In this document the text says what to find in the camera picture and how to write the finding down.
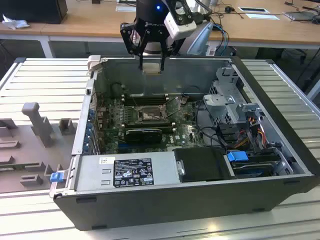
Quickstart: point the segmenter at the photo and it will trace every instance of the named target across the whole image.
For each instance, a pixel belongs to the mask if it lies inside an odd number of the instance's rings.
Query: green circuit board
[[[205,146],[195,126],[196,105],[186,101],[182,96],[170,98],[166,104],[156,106],[125,106],[120,99],[105,99],[104,102],[106,103],[103,109],[105,112],[100,114],[102,116],[99,120],[102,143],[100,148],[103,154],[166,152],[175,148]],[[167,132],[166,130],[166,128],[172,129],[173,127],[151,127],[163,130],[161,142],[128,144],[125,141],[126,131],[134,129],[128,126],[143,121],[146,124],[150,121],[174,123],[174,131]]]

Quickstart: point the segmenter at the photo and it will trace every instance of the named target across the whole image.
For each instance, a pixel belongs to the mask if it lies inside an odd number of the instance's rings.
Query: motherboard
[[[195,125],[196,103],[186,96],[98,99],[96,117],[102,154],[205,146]]]

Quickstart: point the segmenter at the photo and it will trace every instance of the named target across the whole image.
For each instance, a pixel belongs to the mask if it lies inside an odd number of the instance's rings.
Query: black cover
[[[216,147],[177,148],[175,159],[183,162],[182,182],[218,181],[230,179],[223,150]]]

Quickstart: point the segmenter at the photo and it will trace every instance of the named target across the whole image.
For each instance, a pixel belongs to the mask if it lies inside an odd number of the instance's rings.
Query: black box
[[[28,23],[60,24],[68,8],[66,0],[1,0],[1,15]]]

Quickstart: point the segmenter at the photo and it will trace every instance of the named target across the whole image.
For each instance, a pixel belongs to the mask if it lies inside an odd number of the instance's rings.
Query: desk
[[[284,5],[284,0],[224,0],[237,12],[238,7],[266,8],[271,14],[294,12],[294,7]],[[316,3],[295,0],[295,5],[315,7]],[[40,41],[47,58],[54,57],[50,41],[79,42],[123,42],[120,24],[131,23],[134,12],[116,12],[116,3],[67,0],[68,12],[62,24],[31,23],[30,28],[11,30],[0,26],[0,39]],[[245,14],[225,14],[223,28],[228,32],[229,45],[235,47],[318,49],[320,47],[320,26],[311,23],[291,22],[286,16],[280,20],[250,19]],[[213,32],[209,45],[220,43],[220,32]]]

